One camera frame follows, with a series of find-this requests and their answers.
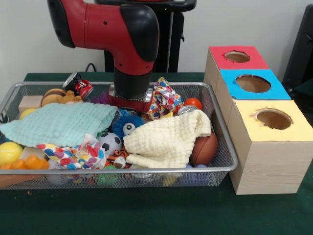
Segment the cream washcloth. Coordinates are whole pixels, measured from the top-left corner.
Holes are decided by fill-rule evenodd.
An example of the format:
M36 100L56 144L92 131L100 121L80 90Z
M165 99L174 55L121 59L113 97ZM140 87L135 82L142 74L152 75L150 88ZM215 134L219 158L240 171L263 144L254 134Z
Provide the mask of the cream washcloth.
M185 168L197 137L210 136L211 124L201 110L154 120L124 137L126 161L147 168Z

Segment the green table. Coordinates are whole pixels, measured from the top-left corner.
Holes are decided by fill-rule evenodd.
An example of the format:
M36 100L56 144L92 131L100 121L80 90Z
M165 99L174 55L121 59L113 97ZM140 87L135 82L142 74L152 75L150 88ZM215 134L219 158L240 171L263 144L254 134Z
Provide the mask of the green table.
M109 81L110 73L84 73ZM25 81L64 81L67 73L28 74ZM202 81L203 73L154 74ZM0 191L0 234L312 234L313 166L297 194L234 193L219 187Z

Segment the metal wire basket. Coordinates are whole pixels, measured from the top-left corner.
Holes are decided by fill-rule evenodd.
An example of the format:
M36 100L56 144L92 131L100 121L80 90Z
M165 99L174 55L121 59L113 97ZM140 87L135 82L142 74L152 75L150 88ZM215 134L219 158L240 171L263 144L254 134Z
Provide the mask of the metal wire basket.
M61 82L22 82L11 87L0 105L1 122L15 120L25 95L43 95ZM92 99L107 91L110 82L95 82ZM0 170L0 189L133 188L218 186L237 164L237 156L212 88L205 83L170 83L182 100L199 99L211 117L218 151L207 168L106 169L106 170Z

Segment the soda can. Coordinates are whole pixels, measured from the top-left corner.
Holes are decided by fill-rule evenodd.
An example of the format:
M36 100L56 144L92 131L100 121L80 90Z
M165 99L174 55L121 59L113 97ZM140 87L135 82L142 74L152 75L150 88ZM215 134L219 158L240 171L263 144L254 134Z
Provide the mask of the soda can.
M130 169L143 169L144 167L139 166L137 164L133 164ZM152 174L151 173L138 173L138 174L132 174L134 178L140 179L142 182L150 182Z
M83 100L93 91L93 85L88 80L82 80L78 72L72 73L67 78L63 88L66 91L73 91L75 95L79 95Z
M189 113L189 112L192 112L194 110L197 110L198 108L196 106L193 106L193 105L186 105L186 106L183 106L181 107L179 110L178 110L178 116L180 115L183 115L185 113Z

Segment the mint green washcloth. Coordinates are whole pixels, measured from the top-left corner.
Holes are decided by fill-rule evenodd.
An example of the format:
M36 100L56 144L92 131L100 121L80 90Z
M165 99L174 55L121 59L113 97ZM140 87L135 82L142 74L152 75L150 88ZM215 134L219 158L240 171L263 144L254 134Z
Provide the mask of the mint green washcloth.
M42 143L74 147L85 134L96 136L107 129L117 107L104 104L52 103L37 109L23 120L0 125L0 131L11 141L28 147Z

